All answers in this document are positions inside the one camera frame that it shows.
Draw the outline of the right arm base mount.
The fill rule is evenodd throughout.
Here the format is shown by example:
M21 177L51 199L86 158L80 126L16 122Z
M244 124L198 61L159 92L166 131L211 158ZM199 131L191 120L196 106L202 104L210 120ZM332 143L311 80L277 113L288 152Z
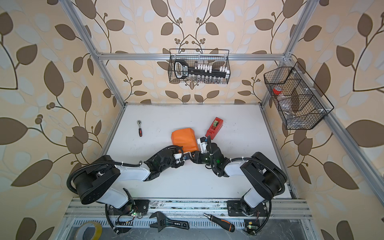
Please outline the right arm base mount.
M268 215L268 208L263 202L256 207L250 207L243 199L227 201L227 209L230 217L266 217Z

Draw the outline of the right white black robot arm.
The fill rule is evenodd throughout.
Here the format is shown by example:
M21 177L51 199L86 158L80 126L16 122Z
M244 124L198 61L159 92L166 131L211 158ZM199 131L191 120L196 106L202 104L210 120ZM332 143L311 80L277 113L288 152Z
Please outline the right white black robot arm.
M215 143L208 144L205 152L190 154L195 164L210 167L217 177L245 176L252 185L241 198L244 208L254 209L286 190L286 174L261 152L251 157L226 158Z

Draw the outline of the yellow orange wrapping paper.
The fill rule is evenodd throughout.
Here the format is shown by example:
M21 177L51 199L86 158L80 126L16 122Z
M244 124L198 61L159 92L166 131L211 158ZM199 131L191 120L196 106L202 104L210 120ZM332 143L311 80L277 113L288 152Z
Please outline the yellow orange wrapping paper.
M173 145L181 147L184 152L195 152L199 150L195 132L191 128L172 132L171 140Z

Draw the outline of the black orange screwdriver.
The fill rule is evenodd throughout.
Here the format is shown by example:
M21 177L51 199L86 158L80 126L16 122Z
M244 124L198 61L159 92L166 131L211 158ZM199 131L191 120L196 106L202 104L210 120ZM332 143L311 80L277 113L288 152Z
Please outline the black orange screwdriver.
M235 226L232 223L230 223L230 222L228 222L228 221L226 221L224 219L220 219L220 218L217 218L217 217L215 217L213 215L206 214L206 213L203 213L203 215L206 218L208 218L211 222L219 225L221 228L223 228L226 231L234 232L235 229L236 229Z

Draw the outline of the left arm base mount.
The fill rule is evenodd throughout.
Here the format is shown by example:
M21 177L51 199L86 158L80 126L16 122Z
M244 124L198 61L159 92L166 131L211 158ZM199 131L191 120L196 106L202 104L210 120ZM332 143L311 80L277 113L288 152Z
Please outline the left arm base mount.
M126 197L128 197L128 201L121 208L113 208L114 215L141 218L147 214L150 200L134 200L128 191L126 191Z

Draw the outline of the black adjustable wrench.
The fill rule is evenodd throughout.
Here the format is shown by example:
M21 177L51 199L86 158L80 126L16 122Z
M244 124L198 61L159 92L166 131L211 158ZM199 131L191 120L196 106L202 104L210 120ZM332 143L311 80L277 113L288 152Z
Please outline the black adjustable wrench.
M155 212L150 216L150 219L156 218L155 223L150 224L150 228L158 229L158 232L162 231L166 227L174 227L183 230L189 230L190 225L186 221L171 220L167 218L162 212Z

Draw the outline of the red tape dispenser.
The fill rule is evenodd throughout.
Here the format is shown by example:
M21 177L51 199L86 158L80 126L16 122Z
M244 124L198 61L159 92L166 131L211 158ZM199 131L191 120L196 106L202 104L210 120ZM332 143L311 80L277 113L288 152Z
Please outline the red tape dispenser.
M210 137L211 140L213 140L216 137L216 135L218 134L218 132L220 131L220 129L222 128L223 123L224 123L224 121L222 119L215 118L215 120L212 122L211 126L207 130L207 133L205 136L207 138Z

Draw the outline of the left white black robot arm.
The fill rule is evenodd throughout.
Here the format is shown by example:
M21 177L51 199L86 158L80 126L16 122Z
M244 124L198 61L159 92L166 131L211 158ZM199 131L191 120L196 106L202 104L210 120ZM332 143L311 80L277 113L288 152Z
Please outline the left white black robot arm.
M68 189L77 194L83 205L94 202L116 209L132 208L134 200L123 181L152 181L168 168L179 168L190 155L179 146L168 146L148 160L128 164L104 155L93 163L73 171L67 179Z

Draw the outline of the small red-handled ratchet wrench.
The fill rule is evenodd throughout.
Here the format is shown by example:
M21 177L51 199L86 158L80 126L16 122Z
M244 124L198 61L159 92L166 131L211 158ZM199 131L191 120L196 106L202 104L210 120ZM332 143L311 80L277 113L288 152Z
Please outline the small red-handled ratchet wrench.
M143 136L142 121L141 120L137 120L137 124L138 124L139 136L142 137Z

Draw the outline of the aluminium front rail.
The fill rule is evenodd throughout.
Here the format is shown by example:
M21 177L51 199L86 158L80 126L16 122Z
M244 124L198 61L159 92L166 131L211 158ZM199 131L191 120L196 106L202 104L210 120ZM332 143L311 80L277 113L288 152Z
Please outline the aluminium front rail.
M225 219L265 217L268 213L271 219L280 220L312 220L313 216L305 200L274 199L272 210L268 203L261 204L254 214L245 215L241 212L239 201L236 199L166 199L147 198L134 200L135 206L130 213L138 213L142 218L148 218L152 213L160 211L170 219L202 218L203 214L214 215Z

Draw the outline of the black socket set holder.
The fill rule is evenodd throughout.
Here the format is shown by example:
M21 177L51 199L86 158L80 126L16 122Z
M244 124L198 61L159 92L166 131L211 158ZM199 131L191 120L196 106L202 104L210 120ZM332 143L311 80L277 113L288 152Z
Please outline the black socket set holder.
M174 62L174 73L178 79L194 79L194 78L206 78L208 79L229 79L231 72L230 70L221 67L219 70L215 70L212 65L201 65L190 67L184 60L175 60Z

